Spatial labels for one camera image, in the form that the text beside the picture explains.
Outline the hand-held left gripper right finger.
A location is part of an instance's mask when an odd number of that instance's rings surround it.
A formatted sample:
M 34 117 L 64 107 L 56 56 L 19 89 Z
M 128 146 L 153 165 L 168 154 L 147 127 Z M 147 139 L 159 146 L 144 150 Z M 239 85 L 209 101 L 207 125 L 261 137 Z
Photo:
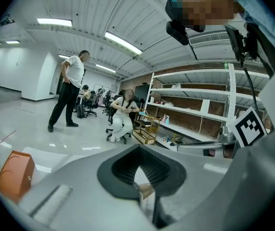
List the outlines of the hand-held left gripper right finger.
M 140 228 L 226 228 L 230 190 L 222 179 L 231 164 L 227 159 L 178 153 L 156 146 L 140 146 L 143 165 L 154 170 L 153 222 L 146 217 Z

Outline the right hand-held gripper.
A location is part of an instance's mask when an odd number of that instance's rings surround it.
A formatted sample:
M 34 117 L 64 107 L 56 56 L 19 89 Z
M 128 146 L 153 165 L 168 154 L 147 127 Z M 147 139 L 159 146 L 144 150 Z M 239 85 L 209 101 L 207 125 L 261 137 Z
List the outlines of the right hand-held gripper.
M 267 130 L 253 107 L 248 108 L 230 125 L 220 129 L 218 141 L 179 144 L 177 151 L 200 156 L 224 156 L 224 147 L 234 146 L 233 155 L 240 148 L 252 146 L 266 136 Z

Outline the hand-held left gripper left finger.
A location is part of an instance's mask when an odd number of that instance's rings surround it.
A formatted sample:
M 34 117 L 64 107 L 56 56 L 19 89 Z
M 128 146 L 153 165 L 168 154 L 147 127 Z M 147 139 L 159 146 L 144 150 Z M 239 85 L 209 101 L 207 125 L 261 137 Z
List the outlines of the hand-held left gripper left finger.
M 124 150 L 121 146 L 66 164 L 31 187 L 19 207 L 36 230 L 153 230 L 137 201 L 112 196 L 97 178 L 100 164 Z

